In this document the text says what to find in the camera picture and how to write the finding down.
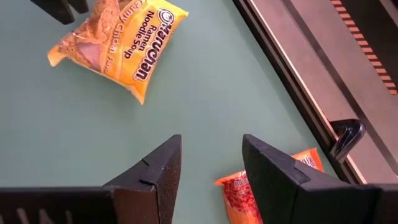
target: ramen noodle package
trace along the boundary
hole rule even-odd
[[[97,0],[48,58],[65,57],[127,88],[141,104],[160,54],[188,12],[164,0]]]
[[[293,155],[293,158],[323,171],[316,148]],[[214,184],[223,186],[224,202],[231,224],[262,224],[245,170],[223,177]]]

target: orange snack package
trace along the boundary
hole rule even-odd
[[[96,0],[47,57],[65,57],[127,88],[141,104],[160,54],[188,12],[164,0]]]
[[[321,159],[319,158],[319,154],[316,148],[307,149],[306,151],[300,152],[296,155],[293,155],[292,157],[296,160],[300,160],[301,162],[312,168],[323,172]]]
[[[307,149],[292,157],[323,172],[316,148]],[[224,202],[231,224],[262,224],[245,170],[223,177],[214,184],[223,186]]]

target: yellow noodle package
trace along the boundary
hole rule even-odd
[[[143,104],[160,54],[187,16],[165,0],[97,0],[90,18],[48,58],[54,67],[68,57],[124,86]]]

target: maruchan ramen package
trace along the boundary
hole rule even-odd
[[[293,158],[323,172],[316,148],[293,155]],[[224,202],[231,224],[262,224],[245,170],[223,177],[214,184],[223,186]]]
[[[306,165],[323,172],[321,159],[319,158],[319,154],[316,148],[307,149],[306,151],[293,155],[293,158],[296,160],[300,160]]]
[[[80,27],[48,53],[65,57],[127,88],[141,104],[160,54],[188,12],[164,0],[97,0]]]

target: plastic wrapper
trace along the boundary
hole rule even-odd
[[[292,157],[323,172],[316,148],[307,149]],[[231,224],[262,224],[245,170],[223,177],[215,185],[223,186],[225,207]]]
[[[188,12],[164,0],[97,0],[48,58],[65,57],[127,88],[141,104],[160,54]]]

